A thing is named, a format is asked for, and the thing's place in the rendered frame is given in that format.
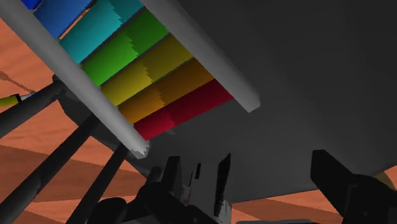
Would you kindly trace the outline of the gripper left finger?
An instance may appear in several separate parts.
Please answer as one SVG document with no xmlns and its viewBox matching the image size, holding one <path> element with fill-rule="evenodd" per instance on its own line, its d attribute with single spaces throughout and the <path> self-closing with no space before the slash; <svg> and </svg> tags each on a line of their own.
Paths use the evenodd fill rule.
<svg viewBox="0 0 397 224">
<path fill-rule="evenodd" d="M 162 180 L 146 183 L 133 201 L 112 197 L 97 203 L 93 210 L 93 224 L 122 224 L 149 215 L 160 224 L 218 224 L 198 207 L 186 206 L 173 196 L 173 188 L 180 182 L 180 157 L 169 157 Z"/>
</svg>

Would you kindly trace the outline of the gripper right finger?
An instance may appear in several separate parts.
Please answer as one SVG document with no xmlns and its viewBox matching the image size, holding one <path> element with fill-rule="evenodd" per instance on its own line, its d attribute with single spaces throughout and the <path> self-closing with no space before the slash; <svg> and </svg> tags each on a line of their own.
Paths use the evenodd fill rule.
<svg viewBox="0 0 397 224">
<path fill-rule="evenodd" d="M 397 191 L 352 173 L 326 150 L 312 152 L 310 178 L 343 217 L 342 224 L 397 224 Z"/>
</svg>

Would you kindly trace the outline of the rainbow xylophone with grey rails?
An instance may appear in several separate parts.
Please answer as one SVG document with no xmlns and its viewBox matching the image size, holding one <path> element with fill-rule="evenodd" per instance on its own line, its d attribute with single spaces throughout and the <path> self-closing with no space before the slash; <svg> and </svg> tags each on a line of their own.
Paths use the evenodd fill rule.
<svg viewBox="0 0 397 224">
<path fill-rule="evenodd" d="M 144 0 L 143 4 L 166 35 L 173 35 L 192 53 L 247 112 L 260 107 L 259 95 L 176 0 Z M 135 47 L 140 44 L 139 41 L 118 39 L 123 47 L 104 53 L 105 62 L 93 60 L 92 64 L 99 66 L 99 70 L 91 71 L 81 67 L 20 0 L 0 0 L 0 17 L 136 158 L 147 156 L 146 140 L 115 109 L 115 104 L 124 101 L 114 97 L 122 89 L 121 85 L 112 83 L 102 86 L 106 80 L 113 80 L 116 74 L 116 70 L 108 72 L 108 68 L 116 66 L 121 70 L 138 57 Z"/>
</svg>

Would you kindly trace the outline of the yellow pen with black band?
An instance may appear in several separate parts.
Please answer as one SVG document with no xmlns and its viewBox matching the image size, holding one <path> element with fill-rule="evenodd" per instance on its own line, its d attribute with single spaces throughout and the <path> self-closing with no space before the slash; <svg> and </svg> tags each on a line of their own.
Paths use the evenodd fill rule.
<svg viewBox="0 0 397 224">
<path fill-rule="evenodd" d="M 18 104 L 34 94 L 35 91 L 32 91 L 29 94 L 25 94 L 25 95 L 13 94 L 7 97 L 0 98 L 0 106 L 12 106 Z"/>
</svg>

